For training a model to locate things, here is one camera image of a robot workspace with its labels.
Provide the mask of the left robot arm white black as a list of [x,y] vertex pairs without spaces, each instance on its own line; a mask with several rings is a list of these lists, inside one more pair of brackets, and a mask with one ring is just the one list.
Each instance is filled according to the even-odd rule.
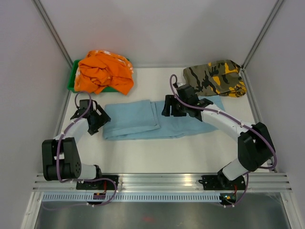
[[66,129],[42,143],[43,176],[47,181],[87,181],[93,189],[103,186],[104,178],[98,165],[81,162],[77,143],[85,133],[94,135],[111,118],[95,100],[80,100]]

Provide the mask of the light blue trousers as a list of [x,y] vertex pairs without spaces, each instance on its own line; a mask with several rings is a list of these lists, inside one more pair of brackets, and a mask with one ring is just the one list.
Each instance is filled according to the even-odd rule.
[[190,116],[162,116],[164,101],[141,100],[107,104],[111,121],[103,126],[105,140],[170,139],[210,133],[217,128]]

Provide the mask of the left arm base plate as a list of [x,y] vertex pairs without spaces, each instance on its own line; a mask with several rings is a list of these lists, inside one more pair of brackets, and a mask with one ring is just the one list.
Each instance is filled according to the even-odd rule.
[[[103,178],[111,179],[116,185],[119,184],[118,175],[104,175]],[[77,190],[114,190],[114,184],[110,181],[96,181],[77,183]]]

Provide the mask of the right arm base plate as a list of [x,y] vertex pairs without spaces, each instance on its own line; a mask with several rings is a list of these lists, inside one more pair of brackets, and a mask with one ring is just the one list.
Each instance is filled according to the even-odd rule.
[[233,181],[220,181],[217,175],[203,175],[198,180],[198,182],[203,186],[204,190],[223,190],[223,191],[234,191],[245,190],[245,179],[243,176],[239,176]]

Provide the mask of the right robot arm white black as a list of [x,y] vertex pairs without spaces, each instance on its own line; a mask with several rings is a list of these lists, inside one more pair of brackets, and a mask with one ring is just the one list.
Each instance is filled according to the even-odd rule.
[[242,175],[265,168],[264,163],[275,158],[269,131],[263,123],[246,124],[218,107],[209,99],[199,99],[189,84],[171,83],[172,95],[165,97],[162,115],[190,116],[226,133],[237,143],[237,158],[217,173],[217,183],[228,189]]

